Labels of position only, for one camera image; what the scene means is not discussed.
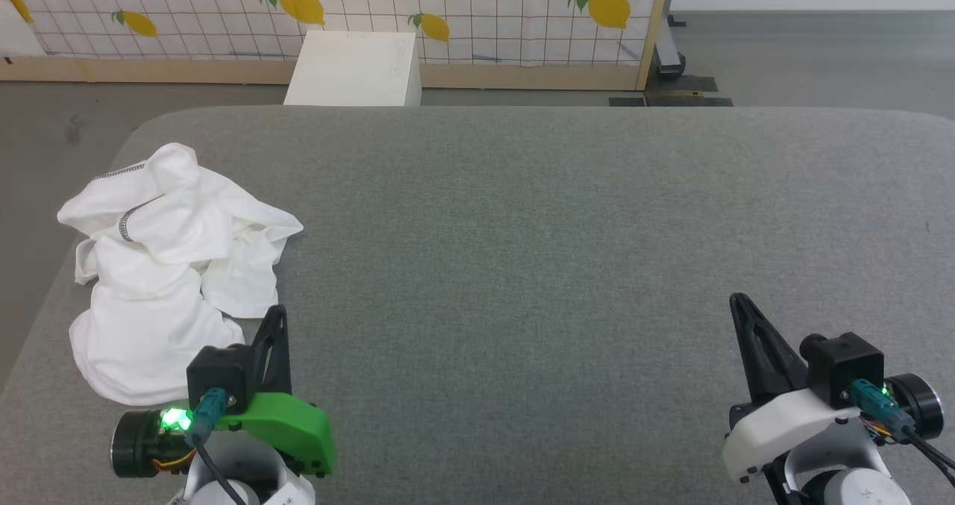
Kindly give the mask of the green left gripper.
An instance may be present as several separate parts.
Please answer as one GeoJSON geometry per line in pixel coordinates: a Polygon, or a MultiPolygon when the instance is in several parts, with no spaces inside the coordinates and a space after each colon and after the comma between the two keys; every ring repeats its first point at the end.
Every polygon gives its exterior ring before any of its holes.
{"type": "Polygon", "coordinates": [[[228,414],[202,400],[194,410],[181,407],[130,410],[120,417],[110,441],[110,465],[117,477],[151,478],[161,472],[184,474],[206,454],[213,440],[242,435],[263,442],[296,474],[325,477],[334,472],[336,448],[328,417],[313,404],[295,398],[291,386],[287,309],[273,305],[256,332],[253,393],[242,413],[228,414]]]}

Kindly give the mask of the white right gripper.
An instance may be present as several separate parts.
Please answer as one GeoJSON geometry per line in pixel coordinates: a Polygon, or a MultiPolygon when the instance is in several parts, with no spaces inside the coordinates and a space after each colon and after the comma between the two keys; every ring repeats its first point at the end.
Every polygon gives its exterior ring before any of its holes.
{"type": "Polygon", "coordinates": [[[740,407],[725,438],[730,477],[747,483],[763,474],[768,484],[795,485],[808,474],[812,485],[892,485],[883,443],[914,446],[945,467],[930,444],[944,430],[944,406],[921,377],[901,374],[881,386],[855,380],[835,409],[805,389],[806,363],[749,295],[733,293],[729,305],[751,403],[761,406],[740,407]]]}

